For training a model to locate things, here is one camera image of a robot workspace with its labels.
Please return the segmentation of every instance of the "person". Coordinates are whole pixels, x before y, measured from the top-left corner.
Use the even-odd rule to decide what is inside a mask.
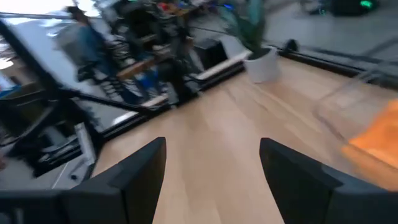
[[[118,65],[114,61],[110,52],[107,52],[105,39],[96,31],[88,18],[76,6],[67,7],[67,11],[72,15],[72,19],[76,20],[79,25],[78,43],[81,48],[81,56],[85,62],[97,62],[96,68],[103,74],[111,77],[113,83],[117,83],[121,98],[130,104],[138,104],[140,98],[130,92],[120,81],[117,80]]]

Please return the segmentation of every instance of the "table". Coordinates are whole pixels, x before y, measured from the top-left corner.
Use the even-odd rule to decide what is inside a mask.
[[[331,134],[312,115],[321,96],[349,79],[284,58],[279,63],[282,76],[275,82],[255,85],[242,73],[108,142],[93,175],[165,136],[166,172],[155,224],[283,223],[262,171],[260,138],[358,174],[336,156],[326,143]]]

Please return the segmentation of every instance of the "gray floor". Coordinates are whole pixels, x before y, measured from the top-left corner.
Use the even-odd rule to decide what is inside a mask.
[[[305,54],[368,68],[368,63],[319,54],[306,50],[305,47],[389,59],[398,55],[397,22],[398,1],[382,0],[379,9],[361,17],[333,17],[331,14],[309,16],[300,10],[298,3],[292,1],[291,4],[284,4],[267,13],[267,33],[264,39],[278,46],[283,46],[289,39],[295,39]],[[223,23],[216,15],[206,16],[191,25],[224,31]],[[222,35],[199,29],[194,29],[194,33],[199,38]]]
[[[331,15],[309,16],[300,11],[299,5],[289,0],[273,0],[281,7],[268,7],[268,32],[265,39],[272,44],[282,45],[288,39],[296,39],[302,46],[318,47],[349,54],[367,55],[387,59],[398,55],[398,1],[382,1],[382,7],[363,17],[336,18]],[[222,22],[216,15],[203,16],[190,24],[223,32]],[[206,38],[220,38],[224,34],[200,29],[192,29],[195,41]],[[328,60],[368,67],[368,63],[358,63],[347,58],[332,57],[303,50],[306,54]],[[389,71],[398,75],[396,67]],[[114,118],[126,111],[101,105],[90,105],[100,118],[102,128],[111,126]],[[30,170],[21,161],[9,161],[9,167],[0,172],[0,190],[4,189],[49,189],[70,188],[76,182],[67,176],[79,159],[71,161],[66,168],[61,166],[38,179],[33,179]]]

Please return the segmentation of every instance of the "black metal frame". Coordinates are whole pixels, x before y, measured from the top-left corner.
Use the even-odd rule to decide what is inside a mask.
[[[96,96],[87,95],[80,93],[77,90],[65,89],[59,83],[57,83],[54,78],[45,71],[41,65],[33,58],[33,56],[27,51],[27,49],[21,44],[19,39],[7,28],[7,26],[0,21],[0,34],[8,41],[8,43],[15,50],[16,54],[20,55],[21,59],[25,61],[26,65],[30,67],[36,74],[39,76],[39,80],[46,87],[46,90],[40,93],[33,93],[30,96],[24,96],[23,98],[16,98],[11,100],[1,100],[0,105],[3,103],[15,103],[20,101],[25,101],[26,99],[30,99],[34,96],[46,97],[49,101],[51,107],[46,111],[46,116],[41,117],[42,121],[49,120],[52,115],[58,113],[59,111],[66,112],[66,114],[70,114],[68,119],[72,120],[76,123],[84,122],[86,127],[88,128],[91,139],[95,143],[96,152],[99,154],[103,144],[107,141],[112,140],[113,138],[118,137],[119,135],[135,128],[136,126],[156,117],[163,112],[170,110],[170,106],[166,101],[160,102],[155,105],[153,108],[145,108],[142,106],[130,105],[127,103],[120,103],[113,100],[107,100],[103,98],[98,98]],[[318,67],[324,70],[328,70],[340,75],[344,75],[347,77],[354,77],[357,74],[363,72],[362,68],[352,67],[343,65],[336,62],[331,62],[328,60],[311,57],[308,55],[300,54],[298,52],[287,52],[282,49],[278,49],[279,55],[285,58],[289,58],[291,60],[295,60],[301,63],[305,63],[307,65],[311,65],[314,67]],[[207,80],[203,80],[201,82],[201,90],[207,90],[214,85],[217,85],[219,82],[222,82],[225,79],[228,79],[244,70],[243,63],[238,62],[220,72],[213,75]],[[398,88],[398,82],[396,78],[391,78],[391,80],[395,80],[395,82],[391,81],[391,88]],[[192,100],[196,97],[196,95],[189,96],[185,102]],[[104,105],[115,106],[118,108],[122,108],[124,110],[133,110],[137,111],[138,114],[104,130],[103,132],[97,132],[95,128],[90,123],[90,117],[72,100],[72,98],[80,98],[83,100],[94,101],[97,103],[101,103]],[[42,127],[41,125],[33,126],[30,130],[30,133],[37,131]],[[29,132],[23,135],[23,138],[29,138]],[[36,164],[35,175],[42,175],[76,157],[81,155],[80,147],[73,146],[71,149],[65,151],[62,156],[58,156],[57,159],[48,160],[42,164]],[[91,173],[94,169],[94,165],[90,166],[85,179],[90,178]]]

